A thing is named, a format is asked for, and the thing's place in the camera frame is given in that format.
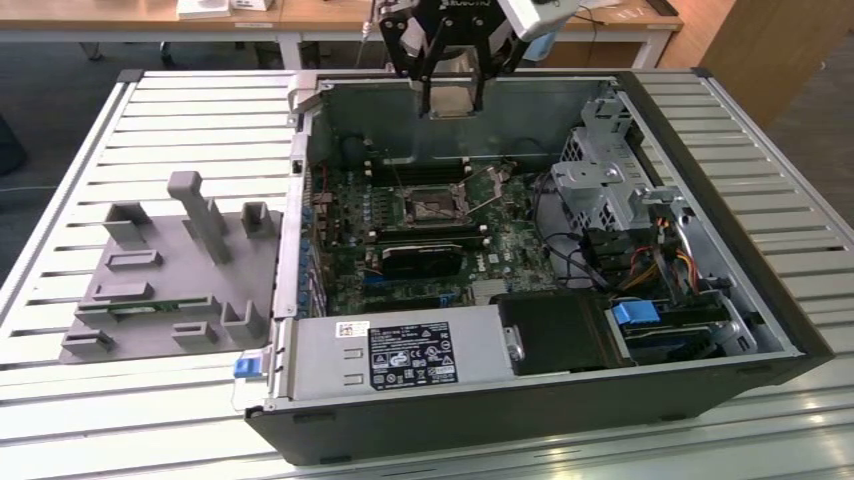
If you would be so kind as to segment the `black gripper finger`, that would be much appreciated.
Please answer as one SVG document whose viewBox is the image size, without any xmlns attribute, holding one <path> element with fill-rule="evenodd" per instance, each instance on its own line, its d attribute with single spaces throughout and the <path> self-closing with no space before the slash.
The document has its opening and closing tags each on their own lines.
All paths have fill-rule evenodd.
<svg viewBox="0 0 854 480">
<path fill-rule="evenodd" d="M 488 25 L 484 18 L 472 20 L 475 65 L 472 67 L 472 109 L 483 109 L 485 83 L 503 74 L 512 73 L 523 56 L 523 40 L 504 20 Z"/>
<path fill-rule="evenodd" d="M 423 117 L 431 109 L 432 74 L 448 46 L 449 27 L 444 21 L 435 30 L 424 31 L 409 19 L 396 25 L 379 24 L 379 28 L 396 75 L 420 85 Z"/>
</svg>

